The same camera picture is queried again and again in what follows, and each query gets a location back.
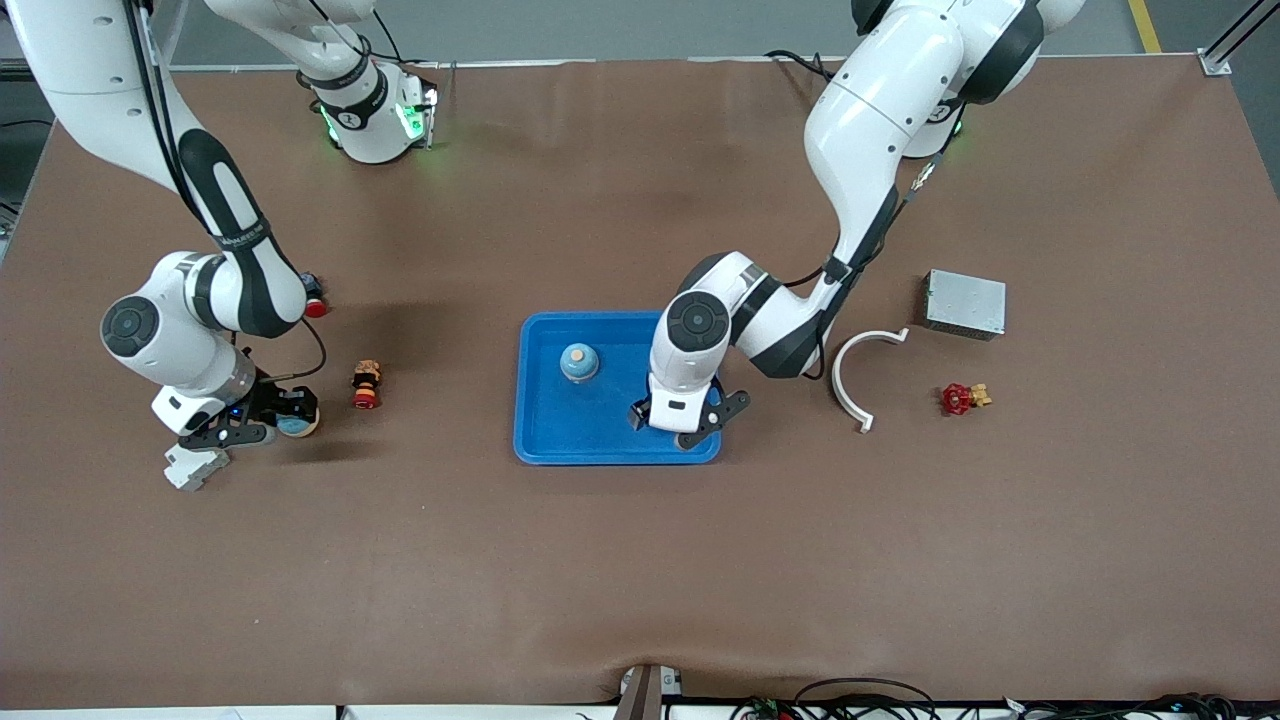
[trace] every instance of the blue plastic tray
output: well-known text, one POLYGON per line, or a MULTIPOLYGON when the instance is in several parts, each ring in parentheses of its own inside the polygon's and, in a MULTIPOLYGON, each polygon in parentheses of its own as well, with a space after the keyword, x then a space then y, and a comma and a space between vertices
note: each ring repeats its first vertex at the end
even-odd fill
POLYGON ((530 465, 698 465, 719 452, 719 433, 685 452, 676 436, 631 429, 627 411, 645 396, 649 346, 660 311, 539 313, 520 331, 516 455, 530 465), (575 383, 561 373, 568 345, 600 356, 595 377, 575 383))

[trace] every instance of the brown table surface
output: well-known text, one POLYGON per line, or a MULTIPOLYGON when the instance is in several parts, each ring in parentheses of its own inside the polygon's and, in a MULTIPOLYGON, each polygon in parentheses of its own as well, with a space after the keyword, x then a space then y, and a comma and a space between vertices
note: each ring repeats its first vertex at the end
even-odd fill
POLYGON ((805 274, 836 231, 801 143, 819 88, 745 63, 436 77, 439 145, 387 167, 330 149, 289 73, 180 78, 334 305, 321 430, 197 495, 96 329, 211 246, 55 132, 0 273, 0 705, 575 702, 640 661, 690 693, 1280 696, 1280 202, 1229 81, 1044 60, 974 108, 833 337, 911 322, 931 268, 1009 283, 1009 334, 859 350, 870 434, 735 355, 754 404, 713 464, 557 469, 511 448, 521 323, 660 307, 721 250, 805 274), (995 405, 943 418, 951 382, 995 405))

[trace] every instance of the black bracket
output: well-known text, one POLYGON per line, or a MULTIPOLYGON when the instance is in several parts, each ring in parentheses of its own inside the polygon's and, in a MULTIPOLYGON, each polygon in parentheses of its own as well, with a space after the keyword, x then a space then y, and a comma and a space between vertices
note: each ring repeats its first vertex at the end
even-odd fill
POLYGON ((719 402, 703 402, 703 419, 698 424, 696 433, 680 433, 676 436, 676 445, 680 450, 692 450, 701 442, 724 429, 724 424, 746 410, 751 405, 751 396, 745 389, 740 389, 728 397, 721 397, 719 402))
POLYGON ((319 400, 311 388, 280 389, 275 383, 253 383, 253 388, 239 402, 214 415, 189 436, 178 438, 183 450, 209 450, 260 445, 270 439, 270 430, 278 418, 316 419, 319 400))
MULTIPOLYGON (((751 405, 751 396, 746 393, 745 389, 740 389, 733 395, 726 396, 724 387, 721 384, 719 378, 712 379, 712 387, 716 388, 717 395, 719 395, 719 402, 712 402, 710 400, 703 400, 703 413, 701 420, 698 423, 698 432, 695 433, 680 433, 676 436, 676 446, 681 450, 692 450, 701 445, 701 442, 712 436, 712 433, 718 433, 724 429, 724 425, 736 418, 739 413, 746 410, 751 405)), ((631 410, 627 413, 627 421, 631 424, 631 429, 639 430, 640 428, 649 424, 649 413, 653 410, 653 396, 645 396, 643 400, 637 400, 631 404, 631 410)))

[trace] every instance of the silver metal box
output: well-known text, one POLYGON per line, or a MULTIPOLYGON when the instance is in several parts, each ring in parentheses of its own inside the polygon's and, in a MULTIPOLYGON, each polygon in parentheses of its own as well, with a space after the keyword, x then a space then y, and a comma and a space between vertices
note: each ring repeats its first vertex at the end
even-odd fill
POLYGON ((1005 333, 1005 283, 929 270, 924 283, 924 327, 993 340, 1005 333))

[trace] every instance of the robotic arm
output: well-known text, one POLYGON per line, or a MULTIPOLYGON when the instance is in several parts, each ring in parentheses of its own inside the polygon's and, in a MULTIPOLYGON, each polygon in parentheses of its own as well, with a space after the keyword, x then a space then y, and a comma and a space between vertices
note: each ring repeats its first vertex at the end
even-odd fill
POLYGON ((108 351, 164 386, 152 410, 183 439, 221 433, 211 445, 266 442, 276 413, 314 420, 310 391, 280 391, 221 334, 279 337, 302 316, 306 296, 230 154, 156 59, 146 9, 134 0, 8 6, 32 73, 72 137, 178 193, 220 250, 161 259, 102 318, 108 351), (223 427, 227 414, 268 427, 223 427))
MULTIPOLYGON (((1059 27, 1080 4, 1038 3, 1053 8, 1059 27)), ((699 263, 654 332, 649 396, 632 406, 635 427, 680 433, 685 448, 721 429, 732 416, 726 410, 746 400, 709 400, 731 345, 769 378, 813 366, 900 208, 893 183, 913 140, 940 104, 989 102, 1021 82, 1046 24, 1036 0, 854 0, 854 17, 868 37, 805 123, 805 154, 840 222, 815 287, 800 297, 741 252, 699 263)), ((916 146, 941 149, 952 124, 929 129, 916 146)))
POLYGON ((430 146, 436 91, 431 83, 372 58, 346 23, 367 18, 374 0, 205 0, 298 65, 320 100, 329 137, 353 160, 387 163, 430 146))

